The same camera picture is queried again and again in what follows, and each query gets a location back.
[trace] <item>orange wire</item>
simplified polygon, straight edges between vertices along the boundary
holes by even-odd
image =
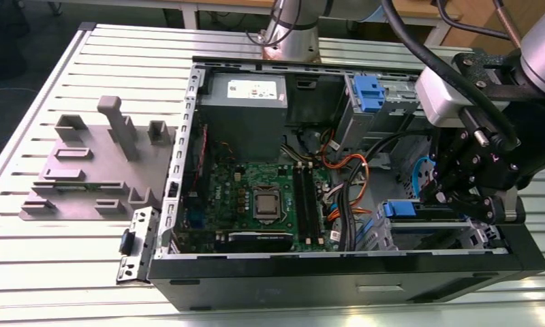
[[[361,187],[361,190],[359,190],[359,193],[358,193],[357,197],[355,197],[354,200],[350,202],[350,205],[351,205],[351,206],[355,206],[355,205],[358,204],[358,202],[361,201],[361,198],[363,197],[363,194],[365,194],[366,183],[367,183],[367,180],[369,180],[369,165],[366,164],[365,157],[363,157],[361,154],[358,154],[358,153],[354,153],[354,154],[351,154],[351,155],[347,155],[347,156],[346,156],[338,163],[335,163],[335,164],[327,162],[327,160],[326,160],[326,158],[325,158],[325,149],[326,149],[326,146],[329,145],[329,143],[330,143],[330,141],[331,141],[334,135],[335,135],[335,132],[331,131],[331,132],[330,132],[330,136],[329,136],[329,140],[326,141],[326,143],[325,143],[323,146],[321,147],[321,160],[322,160],[322,162],[323,162],[323,165],[325,165],[327,168],[338,169],[338,168],[342,168],[342,167],[349,163],[349,161],[350,161],[351,159],[354,159],[354,158],[359,159],[361,162],[363,163],[363,165],[362,165],[362,166],[363,166],[363,170],[365,170],[365,182],[363,182],[363,186]],[[337,217],[338,217],[338,210],[335,209],[335,210],[329,214],[329,216],[326,217],[326,220],[331,221],[331,220],[334,220]]]
[[[351,209],[353,213],[359,214],[359,213],[371,213],[370,210],[366,209],[359,209],[359,208],[353,208]],[[338,214],[338,210],[333,210],[333,212],[329,214],[329,216],[326,217],[327,221],[333,221],[335,220],[341,215]]]

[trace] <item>aluminum extrusion table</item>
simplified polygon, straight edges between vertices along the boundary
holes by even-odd
[[[399,44],[321,39],[322,62],[421,69]],[[469,50],[435,48],[445,57]],[[0,156],[0,322],[65,326],[545,326],[545,272],[446,304],[250,313],[177,311],[150,286],[115,286],[118,243],[127,221],[22,221],[19,206],[58,137],[61,114],[102,123],[101,95],[118,95],[135,125],[177,125],[191,56],[258,58],[241,33],[97,25],[79,30]],[[521,192],[527,228],[545,255],[545,171]]]

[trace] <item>floor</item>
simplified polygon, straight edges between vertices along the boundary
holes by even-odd
[[[65,3],[62,15],[53,16],[46,3],[25,1],[21,12],[29,33],[15,43],[26,61],[26,71],[18,77],[0,80],[0,152],[81,22],[165,27],[167,21],[170,27],[183,27],[178,11],[151,8]],[[266,25],[266,16],[199,13],[201,29],[255,32]],[[322,20],[319,36],[353,38],[350,28],[351,24],[342,20]]]

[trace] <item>robotic arm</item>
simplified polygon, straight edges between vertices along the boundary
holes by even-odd
[[[434,126],[429,157],[435,168],[421,201],[503,224],[523,222],[517,190],[545,168],[545,15],[521,42],[502,1],[494,3],[506,34],[521,47],[507,56],[457,54],[451,67],[411,39],[391,0],[278,0],[266,33],[254,42],[265,59],[317,61],[318,17],[362,21],[383,10],[426,64],[415,91]]]
[[[266,31],[250,39],[262,46],[263,59],[318,61],[318,18],[362,21],[378,8],[377,0],[277,0]]]
[[[502,110],[517,136],[513,149],[501,149],[491,141],[495,124],[430,69],[415,85],[435,126],[429,157],[437,165],[421,200],[442,202],[494,224],[523,222],[517,190],[545,168],[545,15],[521,43],[507,56],[461,53],[453,59],[461,75]]]

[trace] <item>blue plastic clip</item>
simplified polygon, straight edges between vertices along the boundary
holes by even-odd
[[[363,112],[377,112],[385,102],[385,89],[379,86],[374,76],[354,76],[353,89],[361,100],[361,110]]]

